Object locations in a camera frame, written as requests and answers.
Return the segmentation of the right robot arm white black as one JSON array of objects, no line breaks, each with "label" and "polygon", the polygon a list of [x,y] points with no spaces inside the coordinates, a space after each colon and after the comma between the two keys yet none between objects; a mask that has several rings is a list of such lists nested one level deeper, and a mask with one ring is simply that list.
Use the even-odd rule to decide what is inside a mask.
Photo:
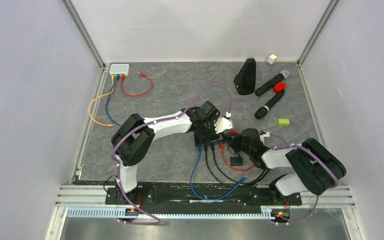
[{"label": "right robot arm white black", "polygon": [[279,176],[270,184],[269,199],[282,204],[290,195],[310,192],[316,196],[339,186],[347,174],[345,166],[315,138],[302,143],[268,147],[265,139],[270,132],[247,128],[242,132],[228,131],[225,141],[235,152],[246,154],[253,165],[262,170],[291,168],[293,173]]}]

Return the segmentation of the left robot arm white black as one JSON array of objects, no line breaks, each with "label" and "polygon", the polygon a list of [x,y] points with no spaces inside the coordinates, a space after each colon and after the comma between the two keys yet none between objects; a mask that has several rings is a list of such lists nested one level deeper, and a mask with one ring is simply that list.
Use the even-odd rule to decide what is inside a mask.
[{"label": "left robot arm white black", "polygon": [[134,113],[111,138],[111,158],[116,161],[118,198],[125,204],[137,198],[138,164],[145,158],[153,141],[175,134],[194,133],[201,143],[211,143],[233,129],[232,114],[221,115],[209,101],[202,106],[183,108],[161,117],[141,117]]}]

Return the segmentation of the black network switch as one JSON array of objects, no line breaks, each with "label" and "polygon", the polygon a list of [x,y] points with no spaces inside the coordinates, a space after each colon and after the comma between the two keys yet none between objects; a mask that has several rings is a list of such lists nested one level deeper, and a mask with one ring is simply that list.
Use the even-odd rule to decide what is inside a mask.
[{"label": "black network switch", "polygon": [[219,134],[201,134],[198,132],[194,133],[194,143],[197,147],[198,145],[204,146],[204,145],[210,145],[210,144],[217,144],[219,142],[224,142],[225,136],[223,133]]}]

